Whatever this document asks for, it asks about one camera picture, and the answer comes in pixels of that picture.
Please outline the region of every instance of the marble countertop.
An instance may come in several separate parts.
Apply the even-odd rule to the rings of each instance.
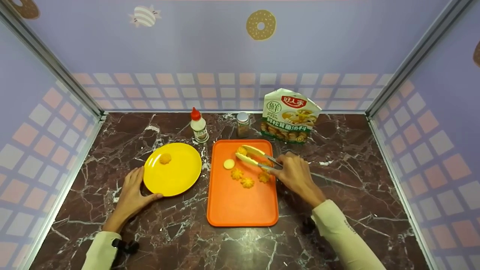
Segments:
[[[32,269],[80,269],[95,234],[113,211],[124,176],[163,144],[184,142],[203,168],[184,194],[164,198],[129,222],[122,233],[140,243],[119,254],[115,269],[342,269],[331,246],[305,225],[311,207],[277,182],[279,219],[270,228],[215,228],[206,220],[212,145],[236,138],[231,114],[204,114],[205,144],[192,141],[189,114],[111,113],[96,138]],[[261,138],[259,115],[249,138]],[[387,269],[427,269],[397,192],[363,115],[320,115],[307,143],[269,139],[274,156],[301,154],[326,196]]]

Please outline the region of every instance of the bottle label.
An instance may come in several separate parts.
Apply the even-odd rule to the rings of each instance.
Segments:
[[[194,130],[193,135],[195,136],[195,140],[198,142],[204,142],[208,140],[208,132],[206,127],[204,127],[202,130]]]

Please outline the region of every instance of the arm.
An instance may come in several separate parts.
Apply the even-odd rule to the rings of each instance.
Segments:
[[[133,169],[125,177],[117,207],[108,217],[102,231],[95,235],[87,251],[82,270],[110,269],[117,254],[117,249],[112,246],[112,241],[115,238],[121,240],[120,232],[127,220],[136,215],[143,207],[163,197],[161,194],[142,196],[140,184],[143,178],[143,167]]]
[[[271,170],[289,189],[314,207],[312,219],[320,235],[332,245],[340,262],[347,270],[383,270],[377,256],[347,222],[342,211],[327,200],[319,187],[313,183],[306,161],[291,152],[277,159],[282,170]]]

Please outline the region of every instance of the left hand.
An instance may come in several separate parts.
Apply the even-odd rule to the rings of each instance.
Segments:
[[[144,167],[131,170],[123,182],[120,198],[117,207],[107,219],[104,231],[119,233],[127,220],[136,215],[142,208],[153,201],[163,197],[162,194],[151,194],[143,196],[140,193],[140,185],[144,178]]]

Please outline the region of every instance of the orange tray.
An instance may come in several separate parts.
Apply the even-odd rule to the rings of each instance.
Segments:
[[[272,145],[266,140],[219,140],[213,145],[207,220],[216,227],[268,227],[278,221],[275,178],[266,184],[258,181],[260,168],[242,162],[235,156],[241,145],[250,145],[272,156]],[[227,159],[235,160],[235,168],[255,181],[252,188],[243,188],[223,168]]]

